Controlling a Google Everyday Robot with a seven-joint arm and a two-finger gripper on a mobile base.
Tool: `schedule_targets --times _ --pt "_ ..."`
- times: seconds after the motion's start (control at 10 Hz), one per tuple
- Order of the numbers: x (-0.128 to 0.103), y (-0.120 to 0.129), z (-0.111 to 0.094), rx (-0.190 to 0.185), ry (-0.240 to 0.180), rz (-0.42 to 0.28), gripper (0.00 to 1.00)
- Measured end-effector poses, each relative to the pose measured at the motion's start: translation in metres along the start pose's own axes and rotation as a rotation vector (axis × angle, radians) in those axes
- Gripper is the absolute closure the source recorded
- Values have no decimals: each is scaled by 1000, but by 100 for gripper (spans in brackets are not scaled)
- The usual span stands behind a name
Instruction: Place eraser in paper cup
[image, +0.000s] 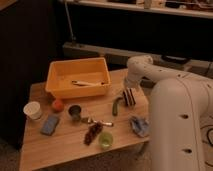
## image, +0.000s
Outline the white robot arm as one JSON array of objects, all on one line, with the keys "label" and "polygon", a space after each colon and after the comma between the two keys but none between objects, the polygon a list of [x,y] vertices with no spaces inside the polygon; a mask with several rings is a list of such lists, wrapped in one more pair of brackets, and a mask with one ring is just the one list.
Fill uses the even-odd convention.
[{"label": "white robot arm", "polygon": [[149,98],[151,171],[206,171],[200,117],[213,115],[213,79],[157,66],[149,55],[127,61],[124,85],[155,83]]}]

